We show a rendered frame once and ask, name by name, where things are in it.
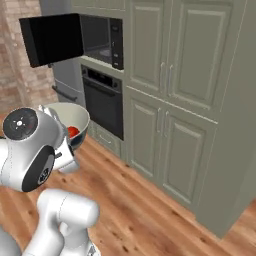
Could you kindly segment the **narrow tall grey-green cupboard door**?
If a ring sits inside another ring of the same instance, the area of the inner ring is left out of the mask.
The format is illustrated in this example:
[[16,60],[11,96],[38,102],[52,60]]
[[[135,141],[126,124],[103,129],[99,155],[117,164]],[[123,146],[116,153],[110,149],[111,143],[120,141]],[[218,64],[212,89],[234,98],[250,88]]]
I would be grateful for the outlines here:
[[129,85],[157,97],[165,69],[165,21],[172,0],[131,0],[129,4]]

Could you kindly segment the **black microwave door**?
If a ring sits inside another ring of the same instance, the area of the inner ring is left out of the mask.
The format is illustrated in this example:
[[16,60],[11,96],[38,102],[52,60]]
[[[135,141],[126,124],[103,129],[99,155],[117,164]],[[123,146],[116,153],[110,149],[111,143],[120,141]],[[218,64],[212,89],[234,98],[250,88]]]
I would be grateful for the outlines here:
[[20,18],[19,23],[32,68],[83,55],[78,14]]

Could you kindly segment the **wide short grey-green cupboard door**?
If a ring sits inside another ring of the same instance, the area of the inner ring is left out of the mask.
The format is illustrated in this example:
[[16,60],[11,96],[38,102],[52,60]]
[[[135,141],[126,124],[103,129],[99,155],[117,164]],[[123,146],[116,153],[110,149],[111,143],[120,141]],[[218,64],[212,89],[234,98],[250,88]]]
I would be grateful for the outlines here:
[[216,125],[190,113],[169,110],[168,136],[164,136],[160,183],[181,204],[190,207],[197,195]]

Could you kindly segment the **silver fridge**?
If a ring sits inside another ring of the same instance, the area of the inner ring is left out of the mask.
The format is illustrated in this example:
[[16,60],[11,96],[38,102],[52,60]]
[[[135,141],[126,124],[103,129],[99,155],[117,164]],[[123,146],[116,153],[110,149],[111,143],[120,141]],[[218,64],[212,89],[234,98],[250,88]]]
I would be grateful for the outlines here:
[[[57,15],[71,12],[71,0],[39,0],[42,15]],[[78,58],[57,62],[52,67],[54,84],[61,91],[77,96],[75,102],[57,94],[60,102],[71,102],[85,106],[80,61]]]

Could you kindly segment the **black built-in oven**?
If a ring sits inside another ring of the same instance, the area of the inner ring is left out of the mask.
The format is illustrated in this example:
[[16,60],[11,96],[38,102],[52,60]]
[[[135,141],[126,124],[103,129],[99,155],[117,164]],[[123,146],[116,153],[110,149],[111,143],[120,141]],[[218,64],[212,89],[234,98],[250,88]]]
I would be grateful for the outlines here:
[[82,80],[88,79],[120,92],[120,95],[109,96],[97,91],[86,95],[86,108],[91,119],[111,132],[119,139],[124,139],[123,130],[123,94],[122,81],[92,68],[81,66]]

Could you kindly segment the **narrow short grey-green cupboard door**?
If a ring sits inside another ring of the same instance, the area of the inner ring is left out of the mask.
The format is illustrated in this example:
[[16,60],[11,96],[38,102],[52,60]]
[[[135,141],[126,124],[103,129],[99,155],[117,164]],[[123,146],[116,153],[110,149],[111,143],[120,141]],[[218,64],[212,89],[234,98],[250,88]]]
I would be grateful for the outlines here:
[[147,179],[156,180],[160,132],[157,132],[157,110],[162,106],[155,100],[129,97],[129,162]]

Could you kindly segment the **red tomato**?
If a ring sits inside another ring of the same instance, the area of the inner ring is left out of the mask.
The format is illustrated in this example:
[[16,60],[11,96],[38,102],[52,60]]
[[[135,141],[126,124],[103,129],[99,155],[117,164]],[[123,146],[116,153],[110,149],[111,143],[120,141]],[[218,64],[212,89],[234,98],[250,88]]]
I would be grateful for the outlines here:
[[69,126],[68,127],[68,135],[70,138],[75,137],[77,134],[80,133],[80,130],[74,126]]

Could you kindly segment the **white bowl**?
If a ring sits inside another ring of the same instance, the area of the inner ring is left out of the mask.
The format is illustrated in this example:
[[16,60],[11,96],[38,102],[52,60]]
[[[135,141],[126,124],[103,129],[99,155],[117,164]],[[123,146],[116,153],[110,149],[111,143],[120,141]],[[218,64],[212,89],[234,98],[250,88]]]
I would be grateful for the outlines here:
[[90,122],[88,111],[75,103],[56,102],[46,105],[47,108],[53,109],[58,115],[59,120],[66,127],[73,126],[79,130],[79,133],[70,139],[73,150],[78,149],[83,143]]

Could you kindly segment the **grey-green cupboard housing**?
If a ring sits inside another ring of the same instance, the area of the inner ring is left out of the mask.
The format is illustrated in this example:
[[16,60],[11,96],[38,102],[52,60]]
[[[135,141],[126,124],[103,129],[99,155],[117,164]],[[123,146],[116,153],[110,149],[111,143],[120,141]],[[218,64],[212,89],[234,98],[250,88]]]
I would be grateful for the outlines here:
[[129,165],[130,96],[155,99],[162,106],[157,175],[155,181],[150,181],[165,193],[167,192],[160,183],[160,177],[163,173],[162,150],[166,111],[171,110],[178,114],[190,113],[216,125],[205,169],[201,172],[201,182],[196,187],[197,197],[190,207],[182,205],[192,211],[196,220],[209,231],[218,237],[224,237],[254,197],[252,183],[256,156],[256,65],[254,63],[256,53],[252,43],[256,34],[256,0],[217,0],[231,4],[232,12],[217,80],[214,106],[210,110],[192,106],[167,95],[174,0],[169,4],[170,14],[165,21],[164,90],[157,97],[129,85],[128,21],[131,0],[71,1],[73,11],[79,14],[120,18],[123,21],[124,69],[118,75],[123,81],[124,144]]

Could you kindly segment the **wide tall grey-green cupboard door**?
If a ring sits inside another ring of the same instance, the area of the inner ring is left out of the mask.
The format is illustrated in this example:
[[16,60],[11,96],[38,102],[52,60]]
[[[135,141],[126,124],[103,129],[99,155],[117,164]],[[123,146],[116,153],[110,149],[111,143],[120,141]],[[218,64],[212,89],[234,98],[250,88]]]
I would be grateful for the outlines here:
[[174,0],[171,98],[206,110],[214,106],[231,12],[231,4],[217,0]]

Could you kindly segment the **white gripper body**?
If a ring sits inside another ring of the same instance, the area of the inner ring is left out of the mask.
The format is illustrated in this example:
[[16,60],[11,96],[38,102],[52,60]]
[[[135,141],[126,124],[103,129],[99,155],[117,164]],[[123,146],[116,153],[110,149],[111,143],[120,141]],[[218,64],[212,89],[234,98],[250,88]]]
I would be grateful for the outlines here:
[[64,137],[62,144],[55,150],[54,169],[67,174],[79,168],[80,165],[70,145],[70,140]]

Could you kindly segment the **grey-green drawer front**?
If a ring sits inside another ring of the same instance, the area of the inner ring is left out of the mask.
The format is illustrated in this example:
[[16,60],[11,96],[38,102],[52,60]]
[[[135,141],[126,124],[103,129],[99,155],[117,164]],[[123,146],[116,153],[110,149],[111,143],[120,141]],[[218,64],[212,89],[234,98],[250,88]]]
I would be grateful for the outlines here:
[[88,134],[116,156],[121,156],[121,143],[115,135],[93,121],[89,124]]

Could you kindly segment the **black microwave oven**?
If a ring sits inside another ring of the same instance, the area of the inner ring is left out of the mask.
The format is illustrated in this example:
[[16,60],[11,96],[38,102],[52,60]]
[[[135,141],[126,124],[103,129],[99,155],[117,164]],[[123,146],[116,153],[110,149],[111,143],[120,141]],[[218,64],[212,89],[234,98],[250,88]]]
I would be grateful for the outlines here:
[[83,14],[80,24],[84,55],[123,70],[123,21]]

